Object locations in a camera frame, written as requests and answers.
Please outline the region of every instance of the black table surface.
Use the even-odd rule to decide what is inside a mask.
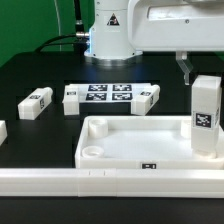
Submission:
[[[202,74],[224,72],[224,62],[213,53],[194,53],[190,60]],[[6,120],[8,132],[0,168],[74,168],[86,116],[130,116],[129,103],[83,103],[79,116],[65,117],[64,87],[71,83],[158,84],[160,100],[147,115],[191,113],[191,86],[184,84],[174,54],[144,54],[137,64],[106,68],[71,52],[21,53],[0,68],[0,120]],[[53,89],[52,103],[35,121],[20,120],[18,103],[44,87]],[[222,199],[2,197],[0,223],[223,223],[223,210]]]

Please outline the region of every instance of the white tray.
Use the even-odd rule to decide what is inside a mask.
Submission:
[[[222,150],[220,143],[216,159],[199,158],[191,149],[191,140],[181,136],[181,121],[190,119],[182,116],[88,117],[76,150],[76,167],[223,169],[224,149]],[[102,137],[91,136],[90,122],[103,120],[107,122],[108,133],[103,133],[106,132],[103,130]],[[219,135],[220,139],[224,135],[221,127]]]

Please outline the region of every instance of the upright white block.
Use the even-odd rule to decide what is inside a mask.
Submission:
[[[19,118],[35,120],[36,117],[51,103],[53,90],[49,87],[36,89],[19,105]]]
[[[199,75],[192,86],[191,147],[215,155],[219,135],[221,78]]]
[[[5,121],[0,121],[0,146],[7,137]]]
[[[159,100],[160,87],[148,86],[131,101],[131,114],[146,115]]]
[[[78,115],[79,114],[79,94],[78,85],[70,84],[65,86],[64,94],[64,114]]]

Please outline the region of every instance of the green background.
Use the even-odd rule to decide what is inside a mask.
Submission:
[[[57,2],[62,34],[74,33],[73,0],[57,0]],[[80,0],[80,2],[85,30],[88,31],[94,22],[94,0]],[[0,66],[13,55],[33,51],[55,36],[58,36],[58,24],[54,0],[0,0]]]

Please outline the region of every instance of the black cable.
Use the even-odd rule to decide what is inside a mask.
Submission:
[[[74,0],[74,7],[75,7],[75,18],[76,18],[76,20],[82,20],[79,0]]]
[[[44,48],[46,45],[48,45],[48,44],[50,44],[54,41],[63,40],[63,39],[66,39],[66,38],[74,38],[74,37],[76,37],[75,34],[68,34],[68,35],[61,35],[61,36],[58,36],[58,37],[51,38],[50,40],[47,40],[46,42],[44,42],[40,47],[38,47],[35,50],[35,52],[40,52],[42,48]]]
[[[74,44],[86,44],[84,41],[79,41],[79,42],[70,42],[70,43],[53,43],[53,44],[44,44],[38,47],[35,52],[40,53],[41,50],[43,50],[45,47],[50,47],[50,46],[62,46],[62,45],[74,45]]]
[[[52,43],[52,42],[54,42],[56,40],[63,40],[63,39],[72,38],[72,37],[76,37],[76,34],[68,34],[68,35],[61,35],[61,36],[58,36],[58,37],[54,37],[54,38],[51,38],[51,39],[47,40],[42,45],[50,44],[50,43]]]
[[[80,7],[80,1],[74,0],[74,7],[75,7],[75,29],[76,32],[84,32],[84,25],[82,22],[82,15],[81,15],[81,7]]]

